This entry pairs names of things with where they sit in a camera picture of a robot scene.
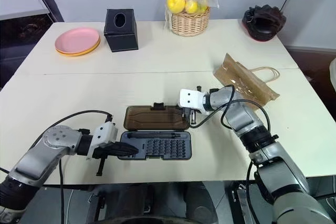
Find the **tissue box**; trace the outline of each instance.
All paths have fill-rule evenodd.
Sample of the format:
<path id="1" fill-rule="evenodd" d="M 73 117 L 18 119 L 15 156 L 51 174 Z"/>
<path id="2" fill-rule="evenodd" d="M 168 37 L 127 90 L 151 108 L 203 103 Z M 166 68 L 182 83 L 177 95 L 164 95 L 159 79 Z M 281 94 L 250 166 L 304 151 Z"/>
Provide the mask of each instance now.
<path id="1" fill-rule="evenodd" d="M 104 36 L 112 52 L 138 50 L 133 9 L 108 9 Z"/>

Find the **yellow fruit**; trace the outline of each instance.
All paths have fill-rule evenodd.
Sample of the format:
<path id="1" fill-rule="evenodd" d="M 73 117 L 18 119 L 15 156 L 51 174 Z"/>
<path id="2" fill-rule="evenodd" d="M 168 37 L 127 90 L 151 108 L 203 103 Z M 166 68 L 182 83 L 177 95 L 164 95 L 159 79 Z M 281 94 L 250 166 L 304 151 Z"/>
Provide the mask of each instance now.
<path id="1" fill-rule="evenodd" d="M 198 11 L 199 13 L 204 13 L 207 10 L 207 8 L 208 8 L 207 5 L 200 5 Z"/>
<path id="2" fill-rule="evenodd" d="M 185 6 L 185 0 L 167 0 L 167 7 L 172 13 L 180 13 Z"/>
<path id="3" fill-rule="evenodd" d="M 187 2 L 185 3 L 185 11 L 188 14 L 193 14 L 197 12 L 197 9 L 198 9 L 198 4 L 195 0 L 187 0 Z"/>

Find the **robotic arm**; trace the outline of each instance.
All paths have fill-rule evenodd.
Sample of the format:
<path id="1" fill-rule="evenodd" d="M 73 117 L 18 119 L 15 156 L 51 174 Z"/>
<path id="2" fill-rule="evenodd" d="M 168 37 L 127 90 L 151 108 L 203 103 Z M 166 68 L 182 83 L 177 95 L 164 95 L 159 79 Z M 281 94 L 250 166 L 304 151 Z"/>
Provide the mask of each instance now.
<path id="1" fill-rule="evenodd" d="M 18 223 L 28 203 L 65 155 L 101 159 L 97 176 L 102 175 L 105 159 L 138 153 L 138 149 L 115 141 L 118 129 L 108 121 L 96 128 L 73 130 L 54 126 L 21 158 L 0 184 L 0 223 Z"/>
<path id="2" fill-rule="evenodd" d="M 196 123 L 196 111 L 209 114 L 230 101 L 231 87 L 212 89 L 210 93 L 182 89 L 179 105 L 191 124 Z M 241 99 L 235 92 L 233 100 Z M 285 149 L 271 136 L 260 118 L 243 102 L 232 103 L 226 119 L 249 151 L 257 171 L 254 176 L 263 197 L 274 206 L 274 222 L 333 223 L 323 207 L 309 195 L 309 186 L 302 171 Z"/>

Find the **brown translucent lid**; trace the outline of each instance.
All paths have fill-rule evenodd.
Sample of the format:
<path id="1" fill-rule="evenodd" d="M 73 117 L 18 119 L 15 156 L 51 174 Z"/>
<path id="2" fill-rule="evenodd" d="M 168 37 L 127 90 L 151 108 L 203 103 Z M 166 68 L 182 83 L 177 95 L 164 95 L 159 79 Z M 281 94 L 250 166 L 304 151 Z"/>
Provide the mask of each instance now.
<path id="1" fill-rule="evenodd" d="M 185 130 L 189 128 L 177 106 L 130 106 L 126 110 L 124 128 L 127 130 Z"/>

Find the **wicker basket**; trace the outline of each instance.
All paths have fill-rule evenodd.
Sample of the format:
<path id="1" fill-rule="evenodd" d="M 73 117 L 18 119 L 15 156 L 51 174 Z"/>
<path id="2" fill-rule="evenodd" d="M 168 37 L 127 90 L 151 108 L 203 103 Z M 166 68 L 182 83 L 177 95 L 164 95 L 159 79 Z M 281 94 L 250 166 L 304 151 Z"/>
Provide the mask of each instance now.
<path id="1" fill-rule="evenodd" d="M 180 36 L 196 36 L 201 34 L 208 26 L 210 8 L 202 14 L 188 14 L 181 12 L 172 15 L 173 33 Z"/>

